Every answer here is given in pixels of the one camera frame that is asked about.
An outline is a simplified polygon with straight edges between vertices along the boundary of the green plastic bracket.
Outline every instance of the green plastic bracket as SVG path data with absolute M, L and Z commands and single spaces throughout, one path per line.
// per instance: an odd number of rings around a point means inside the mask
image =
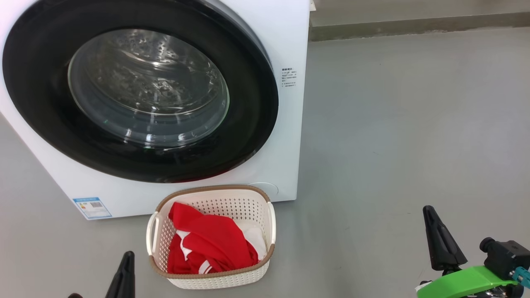
M 418 291 L 418 298 L 461 298 L 509 284 L 517 282 L 503 281 L 486 267 L 475 266 L 433 281 Z

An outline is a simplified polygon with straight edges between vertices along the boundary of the brown basket rim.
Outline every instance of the brown basket rim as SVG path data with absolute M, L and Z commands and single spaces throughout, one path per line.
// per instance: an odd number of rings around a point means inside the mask
M 165 197 L 160 204 L 157 206 L 156 211 L 160 212 L 162 207 L 172 198 L 181 196 L 181 195 L 187 195 L 187 194 L 193 194 L 195 192 L 202 192 L 202 191 L 210 191 L 210 190 L 233 190 L 233 189 L 244 189 L 244 190 L 253 190 L 257 193 L 259 193 L 266 202 L 270 202 L 269 196 L 267 194 L 254 186 L 250 185 L 219 185 L 219 186 L 205 186 L 205 187 L 196 187 L 196 188 L 190 188 L 185 190 L 176 191 L 167 197 Z M 272 257 L 272 253 L 274 252 L 275 244 L 272 243 L 270 245 L 269 251 L 267 252 L 267 255 L 256 265 L 246 268 L 241 268 L 237 270 L 231 270 L 231 271 L 225 271 L 225 272 L 217 272 L 217 273 L 209 273 L 209 274 L 169 274 L 167 272 L 162 271 L 158 265 L 155 262 L 155 257 L 149 256 L 149 263 L 151 264 L 151 267 L 153 270 L 155 270 L 156 273 L 159 275 L 170 278 L 170 279 L 204 279 L 204 278 L 216 278 L 216 277 L 224 277 L 224 276 L 230 276 L 230 275 L 236 275 L 241 273 L 247 273 L 254 270 L 257 270 L 263 265 L 265 265 L 270 258 Z

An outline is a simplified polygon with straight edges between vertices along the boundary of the perforated basket wall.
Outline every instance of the perforated basket wall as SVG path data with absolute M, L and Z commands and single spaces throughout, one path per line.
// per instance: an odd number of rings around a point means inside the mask
M 231 217 L 236 223 L 252 222 L 259 227 L 267 246 L 267 255 L 257 265 L 212 274 L 168 274 L 167 256 L 175 235 L 167 217 L 174 202 L 190 205 L 204 214 Z M 267 195 L 251 186 L 213 186 L 188 189 L 167 196 L 158 206 L 147 227 L 147 251 L 153 269 L 171 283 L 186 289 L 213 289 L 240 286 L 258 281 L 269 268 L 276 241 L 276 218 Z

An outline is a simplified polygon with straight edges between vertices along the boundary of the washing machine door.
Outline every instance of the washing machine door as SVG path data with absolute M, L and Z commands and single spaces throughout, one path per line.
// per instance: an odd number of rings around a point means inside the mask
M 255 154 L 276 122 L 266 54 L 191 0 L 41 0 L 15 23 L 3 72 L 27 123 L 110 175 L 183 182 Z

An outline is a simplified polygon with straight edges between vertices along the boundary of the gray baseboard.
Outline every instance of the gray baseboard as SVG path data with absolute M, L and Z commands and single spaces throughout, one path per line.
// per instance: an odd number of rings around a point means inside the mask
M 351 39 L 433 32 L 467 31 L 480 28 L 530 27 L 530 12 L 437 17 L 346 25 L 310 27 L 310 41 Z

